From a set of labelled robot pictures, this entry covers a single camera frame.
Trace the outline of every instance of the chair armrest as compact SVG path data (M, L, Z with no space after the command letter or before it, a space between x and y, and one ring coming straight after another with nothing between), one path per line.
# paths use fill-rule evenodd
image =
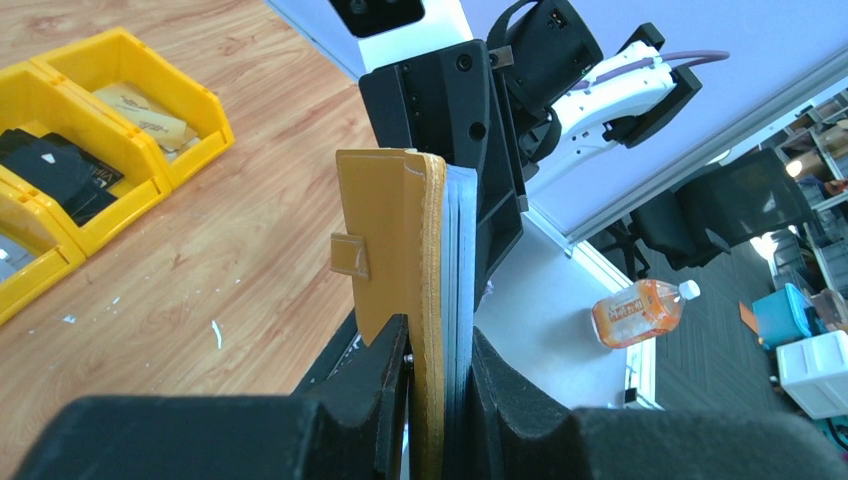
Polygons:
M714 247L718 248L724 253L730 253L730 245L728 245L727 242L723 238L721 238L717 233L710 230L709 228L705 228L704 232L706 232L707 239Z

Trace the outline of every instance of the chair base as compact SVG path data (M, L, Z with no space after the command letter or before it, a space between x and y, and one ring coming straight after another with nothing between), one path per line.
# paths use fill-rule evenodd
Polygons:
M621 250L624 254L624 265L627 270L625 272L627 274L627 278L634 282L636 280L648 278L648 272L651 269L651 265L648 263L648 260L645 258L645 255L639 247L636 246L636 241L639 240L640 236L632 232L631 229L627 228L622 220L616 221L605 230L615 238L615 242L602 248L600 252L607 253L613 250ZM638 260L642 266L639 270L636 270L636 260Z

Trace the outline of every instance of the bottle cap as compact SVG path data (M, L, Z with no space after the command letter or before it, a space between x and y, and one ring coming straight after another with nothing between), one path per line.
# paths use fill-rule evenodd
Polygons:
M695 280L685 281L677 288L680 290L680 296L686 300L692 300L693 298L698 298L701 295L701 287L695 283Z

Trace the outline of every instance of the black chair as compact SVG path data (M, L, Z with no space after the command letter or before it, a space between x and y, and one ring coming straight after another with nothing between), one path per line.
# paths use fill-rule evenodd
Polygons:
M731 247L814 215L774 150L763 150L659 194L630 218L630 225L620 220L607 228L615 243L601 252L621 249L627 276L635 280L650 269L636 246L639 239L665 255L675 270L703 267Z

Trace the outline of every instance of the yellow bin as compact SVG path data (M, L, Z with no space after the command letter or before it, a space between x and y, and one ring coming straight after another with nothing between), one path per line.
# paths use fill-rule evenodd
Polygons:
M23 269L0 282L2 325L82 264L85 255L44 207L30 196L3 184L0 184L0 235L35 257Z
M63 82L23 63L0 70L0 132L21 128L41 137L58 133L124 174L109 192L118 199L82 227L48 195L0 167L0 183L39 203L88 256L171 191L164 168L151 157L147 139L81 101Z
M165 165L174 189L233 145L233 131L218 97L123 28L33 57L31 62L126 128L140 132L91 92L114 83L130 83L185 121L198 133L200 143L170 163L156 141L143 133L152 154Z

